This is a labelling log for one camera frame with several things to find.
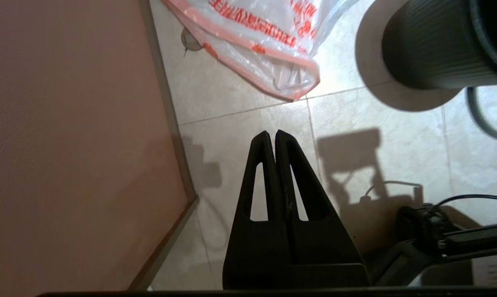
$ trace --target floor drain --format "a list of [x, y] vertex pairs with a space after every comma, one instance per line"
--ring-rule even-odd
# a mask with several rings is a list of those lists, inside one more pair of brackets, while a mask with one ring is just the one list
[[184, 28], [181, 33], [181, 41], [184, 47], [190, 51], [198, 51], [203, 48], [203, 46], [199, 44], [197, 39], [195, 39], [195, 37], [186, 28]]

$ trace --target tile grout line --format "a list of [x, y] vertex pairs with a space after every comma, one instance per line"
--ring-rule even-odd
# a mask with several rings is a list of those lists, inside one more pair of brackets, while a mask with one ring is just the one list
[[321, 98], [321, 97], [324, 97], [324, 96], [329, 96], [329, 95], [334, 95], [334, 94], [340, 94], [340, 93], [348, 92], [348, 91], [356, 91], [356, 90], [360, 90], [360, 89], [364, 89], [364, 88], [378, 87], [380, 85], [386, 85], [387, 83], [390, 83], [390, 82], [393, 82], [393, 81], [395, 81], [395, 80], [390, 79], [390, 80], [383, 81], [383, 82], [373, 83], [372, 85], [369, 85], [369, 86], [364, 85], [362, 87], [356, 87], [356, 88], [352, 88], [352, 89], [348, 89], [348, 90], [342, 90], [342, 91], [338, 91], [338, 92], [332, 92], [332, 93], [327, 93], [327, 94], [322, 94], [322, 95], [307, 97], [305, 100], [315, 99], [315, 98]]
[[246, 111], [236, 111], [235, 113], [227, 113], [227, 114], [220, 115], [220, 116], [214, 116], [214, 117], [209, 117], [209, 118], [205, 118], [205, 119], [202, 119], [202, 120], [194, 120], [194, 121], [191, 121], [191, 122], [182, 123], [182, 124], [179, 124], [179, 126], [185, 126], [185, 125], [190, 125], [190, 124], [201, 123], [201, 122], [205, 122], [206, 120], [216, 120], [217, 118], [222, 118], [222, 117], [237, 115], [239, 113], [246, 113], [247, 111], [258, 111], [260, 109], [265, 109], [265, 108], [269, 108], [269, 107], [276, 107], [276, 106], [284, 105], [284, 104], [287, 104], [287, 103], [295, 103], [295, 102], [300, 102], [300, 101], [303, 101], [303, 100], [315, 99], [315, 98], [320, 98], [320, 97], [329, 96], [329, 95], [333, 95], [333, 94], [339, 94], [339, 93], [348, 92], [348, 91], [356, 91], [356, 90], [360, 90], [360, 89], [363, 89], [363, 88], [377, 87], [377, 86], [380, 86], [380, 85], [384, 85], [386, 83], [390, 83], [392, 81], [393, 80], [383, 81], [383, 82], [379, 82], [379, 83], [374, 83], [374, 84], [369, 85], [369, 86], [362, 86], [362, 87], [352, 88], [352, 89], [348, 89], [348, 90], [342, 90], [342, 91], [338, 91], [338, 92], [321, 94], [321, 95], [312, 96], [312, 97], [307, 97], [307, 95], [305, 95], [306, 96], [305, 99], [300, 99], [300, 100], [294, 101], [294, 102], [284, 101], [282, 103], [277, 103], [277, 104], [272, 104], [272, 105], [267, 105], [267, 106], [262, 106], [262, 107], [256, 107], [256, 108], [247, 109]]
[[448, 177], [450, 184], [451, 195], [454, 195], [454, 182], [452, 180], [452, 165], [450, 163], [450, 149], [449, 149], [449, 141], [447, 135], [447, 117], [445, 116], [445, 107], [441, 106], [441, 122], [443, 126], [443, 140], [445, 141], [445, 150], [447, 151], [447, 169], [448, 169]]
[[315, 139], [315, 129], [313, 128], [313, 120], [311, 117], [311, 108], [309, 107], [309, 98], [305, 100], [307, 103], [307, 113], [309, 115], [309, 127], [311, 128], [311, 137], [313, 141], [313, 146], [315, 147], [315, 161], [316, 161], [316, 168], [318, 172], [318, 179], [322, 178], [322, 174], [320, 173], [320, 163], [318, 162], [318, 147], [316, 145], [316, 139]]
[[197, 220], [197, 227], [199, 228], [199, 233], [201, 234], [201, 241], [203, 242], [203, 246], [205, 247], [205, 255], [206, 255], [206, 261], [208, 262], [208, 269], [210, 269], [210, 274], [212, 276], [212, 280], [214, 282], [214, 288], [217, 290], [217, 286], [216, 286], [216, 282], [215, 282], [215, 278], [214, 278], [214, 273], [212, 272], [212, 265], [210, 263], [210, 257], [208, 255], [208, 248], [206, 246], [206, 242], [205, 242], [205, 235], [203, 233], [203, 228], [201, 227], [201, 220], [199, 220], [199, 211], [198, 211], [198, 208], [199, 205], [197, 205], [195, 211], [195, 219]]
[[201, 123], [201, 122], [205, 122], [207, 120], [216, 120], [218, 118], [222, 118], [222, 117], [228, 117], [228, 116], [233, 116], [233, 115], [239, 115], [240, 113], [246, 113], [248, 111], [258, 111], [260, 109], [265, 109], [267, 107], [276, 107], [276, 106], [280, 106], [280, 105], [284, 105], [284, 104], [287, 104], [287, 103], [292, 103], [292, 102], [283, 102], [283, 103], [277, 103], [277, 104], [273, 104], [273, 105], [268, 105], [268, 106], [262, 106], [262, 107], [256, 107], [256, 108], [251, 108], [251, 109], [247, 109], [246, 111], [236, 111], [235, 113], [228, 113], [226, 115], [220, 115], [220, 116], [215, 116], [215, 117], [209, 117], [209, 118], [205, 118], [203, 120], [194, 120], [193, 122], [187, 122], [187, 123], [184, 123], [184, 124], [179, 124], [179, 126], [185, 126], [185, 125], [190, 125], [190, 124], [197, 124], [197, 123]]

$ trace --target beige floor tile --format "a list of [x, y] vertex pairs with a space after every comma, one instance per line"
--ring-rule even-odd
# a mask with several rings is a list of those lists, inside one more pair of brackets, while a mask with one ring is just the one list
[[[476, 91], [486, 118], [497, 128], [497, 86]], [[444, 109], [454, 193], [497, 195], [497, 140], [474, 123], [465, 90]], [[480, 224], [497, 223], [497, 201], [464, 199], [449, 205]]]
[[154, 291], [216, 289], [196, 213], [173, 244], [151, 288]]
[[[437, 92], [375, 90], [417, 101]], [[450, 197], [441, 109], [413, 113], [393, 109], [367, 88], [308, 99], [322, 184], [362, 252], [390, 243], [395, 213]], [[401, 181], [422, 185], [384, 184]], [[366, 191], [374, 186], [368, 197]]]
[[[180, 126], [192, 179], [201, 198], [197, 213], [219, 287], [250, 143], [262, 130], [274, 139], [278, 129], [296, 137], [318, 172], [306, 100]], [[254, 193], [254, 201], [264, 205], [262, 178], [256, 177]]]
[[315, 56], [320, 84], [308, 98], [392, 80], [381, 41], [392, 15], [407, 0], [359, 0], [337, 21]]
[[203, 49], [185, 54], [183, 26], [160, 0], [150, 4], [179, 124], [285, 103], [258, 91]]

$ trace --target black cylinder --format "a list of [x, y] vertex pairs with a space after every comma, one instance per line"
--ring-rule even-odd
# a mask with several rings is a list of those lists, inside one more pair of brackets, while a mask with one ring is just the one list
[[410, 0], [382, 50], [392, 76], [412, 88], [497, 85], [497, 0]]

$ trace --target white paper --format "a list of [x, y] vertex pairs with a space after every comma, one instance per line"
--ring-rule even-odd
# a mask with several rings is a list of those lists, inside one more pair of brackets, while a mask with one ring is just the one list
[[473, 284], [497, 286], [497, 255], [475, 258], [473, 262]]

